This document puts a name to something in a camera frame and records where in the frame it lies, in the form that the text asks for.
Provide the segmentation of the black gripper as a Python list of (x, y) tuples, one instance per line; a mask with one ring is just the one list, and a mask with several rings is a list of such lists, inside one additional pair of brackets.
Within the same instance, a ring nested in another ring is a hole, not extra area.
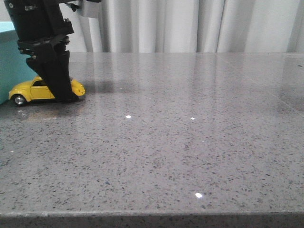
[(70, 0), (5, 0), (4, 4), (19, 40), (20, 53), (29, 57), (27, 65), (46, 83), (54, 97), (64, 103), (78, 96), (72, 91), (69, 77), (70, 52), (66, 51), (69, 34), (74, 33), (69, 19), (61, 13), (60, 4)]

